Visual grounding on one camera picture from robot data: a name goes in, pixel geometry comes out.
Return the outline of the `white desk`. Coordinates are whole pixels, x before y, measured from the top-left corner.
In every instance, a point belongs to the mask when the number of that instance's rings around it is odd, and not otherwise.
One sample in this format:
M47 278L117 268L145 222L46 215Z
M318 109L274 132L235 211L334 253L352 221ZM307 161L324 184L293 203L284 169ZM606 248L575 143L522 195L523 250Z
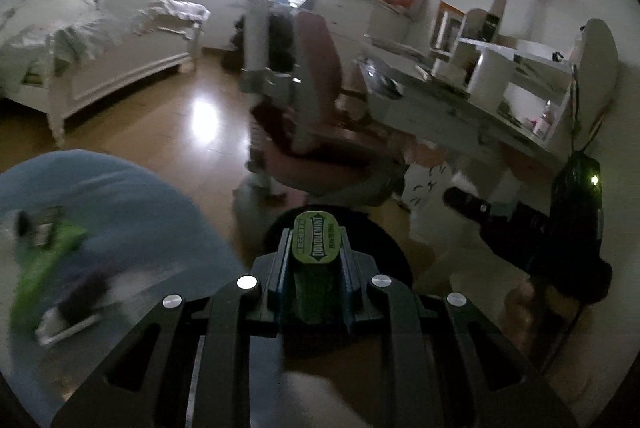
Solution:
M503 164L504 147L554 171L570 156L564 131L541 140L421 74L419 66L407 58L372 48L361 52L355 66L367 87L372 118L387 127L491 167Z

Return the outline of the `white desk shelf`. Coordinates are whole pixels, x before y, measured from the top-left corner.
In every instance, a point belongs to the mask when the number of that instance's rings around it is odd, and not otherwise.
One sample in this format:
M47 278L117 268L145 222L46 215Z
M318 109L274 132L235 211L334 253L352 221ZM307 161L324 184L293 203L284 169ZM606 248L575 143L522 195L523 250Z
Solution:
M469 11L454 37L450 56L436 59L431 75L496 112L506 87L520 87L550 104L551 121L538 117L532 129L540 141L587 149L611 104L618 76L618 52L608 25L589 20L566 54L530 40L484 40L498 19L481 9Z

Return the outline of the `white dresser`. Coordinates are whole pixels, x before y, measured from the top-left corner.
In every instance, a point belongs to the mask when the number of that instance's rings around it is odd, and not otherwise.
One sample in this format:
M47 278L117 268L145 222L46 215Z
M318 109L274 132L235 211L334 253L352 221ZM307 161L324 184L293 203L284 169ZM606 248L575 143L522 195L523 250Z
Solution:
M403 43L428 0L307 0L326 20L337 52L348 62L368 37Z

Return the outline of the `white bed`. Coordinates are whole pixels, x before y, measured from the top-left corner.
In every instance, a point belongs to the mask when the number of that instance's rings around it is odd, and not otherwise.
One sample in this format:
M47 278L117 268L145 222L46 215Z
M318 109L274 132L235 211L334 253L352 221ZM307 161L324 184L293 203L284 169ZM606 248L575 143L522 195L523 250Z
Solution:
M184 0L153 0L120 17L96 0L21 0L1 15L1 95L46 115L63 147L67 118L194 62L208 18Z

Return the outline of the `pink desk chair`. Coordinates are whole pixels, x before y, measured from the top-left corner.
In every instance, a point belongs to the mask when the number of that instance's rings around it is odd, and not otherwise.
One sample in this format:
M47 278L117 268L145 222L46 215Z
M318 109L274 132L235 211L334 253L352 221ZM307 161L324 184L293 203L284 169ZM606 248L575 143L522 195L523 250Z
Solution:
M311 202L378 206L405 188L408 165L374 130L352 122L336 103L343 76L326 20L308 10L291 18L290 73L245 68L250 108L247 169L268 190L273 181Z

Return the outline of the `green doublemint gum container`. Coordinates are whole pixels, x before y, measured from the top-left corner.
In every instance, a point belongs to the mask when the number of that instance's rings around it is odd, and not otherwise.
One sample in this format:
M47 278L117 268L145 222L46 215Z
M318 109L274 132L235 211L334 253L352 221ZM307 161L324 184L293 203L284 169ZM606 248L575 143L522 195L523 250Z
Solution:
M309 325L328 322L342 297L340 227L326 211L294 221L292 263L296 315Z

